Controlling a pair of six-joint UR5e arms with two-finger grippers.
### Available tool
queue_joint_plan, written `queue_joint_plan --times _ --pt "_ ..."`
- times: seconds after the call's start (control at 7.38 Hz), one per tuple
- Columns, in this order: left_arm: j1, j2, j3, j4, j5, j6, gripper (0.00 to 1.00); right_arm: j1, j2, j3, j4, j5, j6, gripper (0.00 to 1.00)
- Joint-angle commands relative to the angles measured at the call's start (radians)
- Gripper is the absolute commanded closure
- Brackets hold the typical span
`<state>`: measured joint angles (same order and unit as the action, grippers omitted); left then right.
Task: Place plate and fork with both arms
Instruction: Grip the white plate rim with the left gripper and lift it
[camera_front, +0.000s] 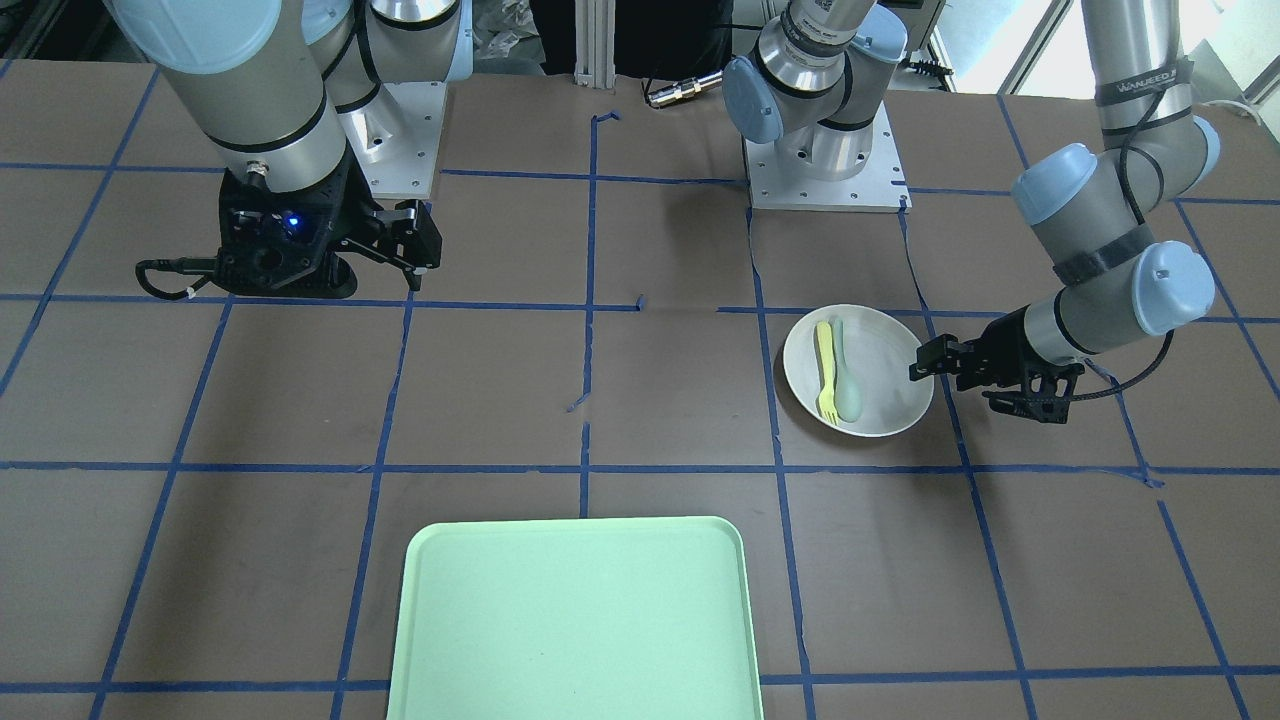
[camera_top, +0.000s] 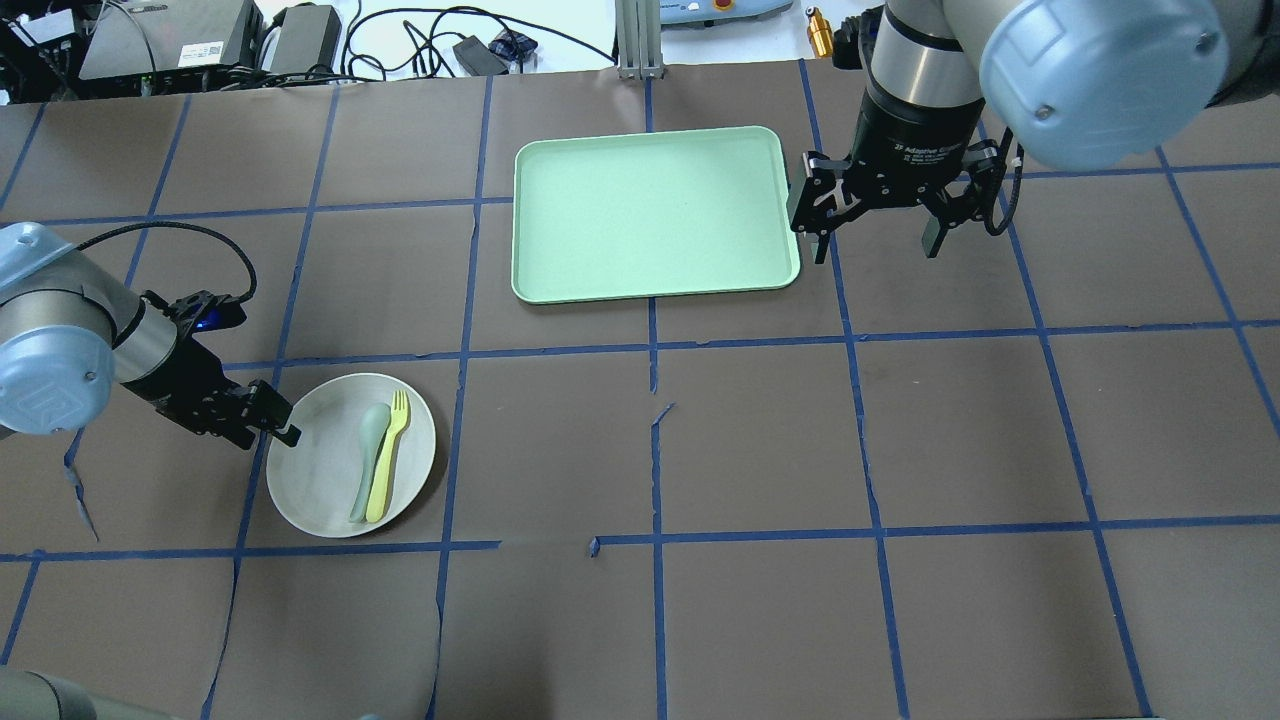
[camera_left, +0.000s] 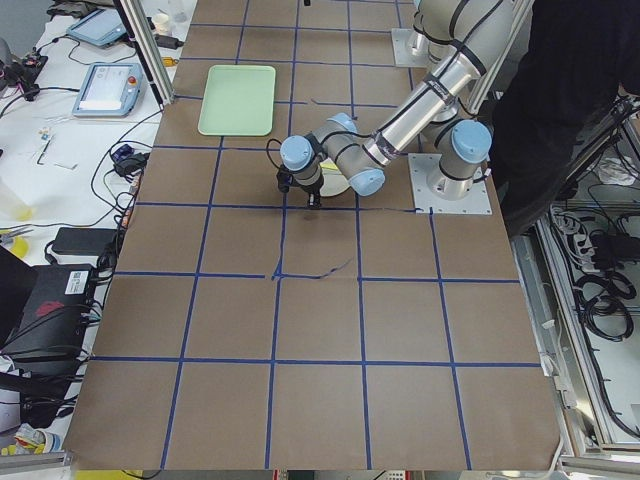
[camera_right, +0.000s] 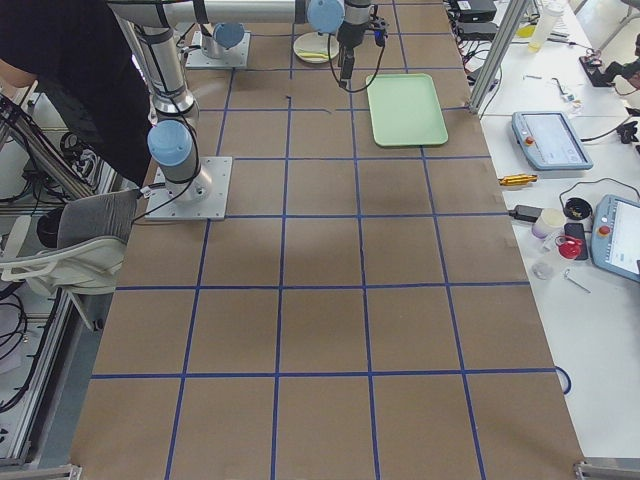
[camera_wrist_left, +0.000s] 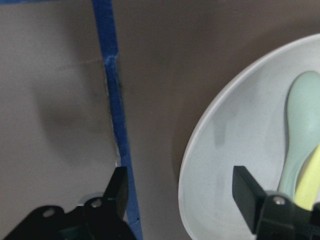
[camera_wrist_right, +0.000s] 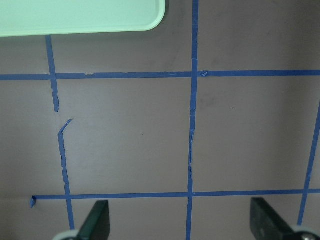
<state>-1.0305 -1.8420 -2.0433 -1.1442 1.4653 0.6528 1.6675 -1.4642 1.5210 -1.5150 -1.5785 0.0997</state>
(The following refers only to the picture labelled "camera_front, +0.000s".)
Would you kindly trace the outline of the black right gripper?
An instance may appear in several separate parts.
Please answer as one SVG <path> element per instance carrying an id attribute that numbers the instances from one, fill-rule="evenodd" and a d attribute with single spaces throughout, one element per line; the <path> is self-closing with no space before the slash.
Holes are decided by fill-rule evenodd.
<path id="1" fill-rule="evenodd" d="M 442 264 L 443 238 L 426 202 L 374 202 L 352 151 L 317 183 L 273 192 L 225 170 L 219 187 L 219 286 L 225 291 L 353 291 L 343 252 L 398 270 L 410 290 Z"/>

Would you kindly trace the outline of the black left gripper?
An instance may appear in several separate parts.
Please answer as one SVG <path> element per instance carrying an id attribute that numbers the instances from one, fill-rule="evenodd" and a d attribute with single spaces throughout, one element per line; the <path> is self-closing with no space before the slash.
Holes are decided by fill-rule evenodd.
<path id="1" fill-rule="evenodd" d="M 1032 379 L 1039 379 L 1046 368 L 1027 338 L 1028 309 L 1024 306 L 993 320 L 979 337 L 968 342 L 957 338 L 924 342 L 909 366 L 909 379 L 965 373 L 965 389 L 989 386 L 1024 389 Z"/>

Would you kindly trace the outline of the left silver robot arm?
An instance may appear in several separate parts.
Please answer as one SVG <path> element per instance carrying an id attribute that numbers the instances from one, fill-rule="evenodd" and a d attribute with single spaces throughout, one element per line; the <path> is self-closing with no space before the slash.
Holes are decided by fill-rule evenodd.
<path id="1" fill-rule="evenodd" d="M 1085 41 L 1103 151 L 1069 143 L 1025 169 L 1012 201 L 1048 254 L 1059 292 L 992 322 L 977 340 L 950 334 L 916 351 L 913 380 L 954 375 L 997 400 L 1055 400 L 1085 359 L 1202 318 L 1215 291 L 1206 261 L 1158 241 L 1147 217 L 1194 188 L 1221 146 L 1194 114 L 1192 60 L 1175 1 L 1085 1 Z M 837 138 L 863 140 L 908 51 L 908 29 L 874 1 L 791 1 L 751 51 L 730 60 L 724 104 L 754 143 L 804 138 L 826 174 L 856 168 Z"/>

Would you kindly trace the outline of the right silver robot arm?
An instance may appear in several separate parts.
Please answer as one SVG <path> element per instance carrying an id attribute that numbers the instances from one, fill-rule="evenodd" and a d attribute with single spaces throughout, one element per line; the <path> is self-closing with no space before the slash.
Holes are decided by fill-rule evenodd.
<path id="1" fill-rule="evenodd" d="M 466 79 L 470 1 L 110 1 L 122 33 L 159 69 L 225 168 L 211 258 L 147 259 L 147 295 L 206 284 L 262 299 L 348 299 L 346 255 L 417 292 L 442 261 L 426 204 L 433 170 L 390 190 L 374 168 L 425 161 L 397 85 Z"/>

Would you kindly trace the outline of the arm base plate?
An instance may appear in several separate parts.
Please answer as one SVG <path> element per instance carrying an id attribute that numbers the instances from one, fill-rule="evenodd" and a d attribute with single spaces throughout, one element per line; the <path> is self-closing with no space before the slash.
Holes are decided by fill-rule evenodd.
<path id="1" fill-rule="evenodd" d="M 447 99 L 442 82 L 383 85 L 338 115 L 374 197 L 431 197 Z"/>
<path id="2" fill-rule="evenodd" d="M 913 200 L 884 104 L 852 132 L 824 126 L 773 143 L 742 140 L 751 206 L 773 211 L 910 211 Z"/>

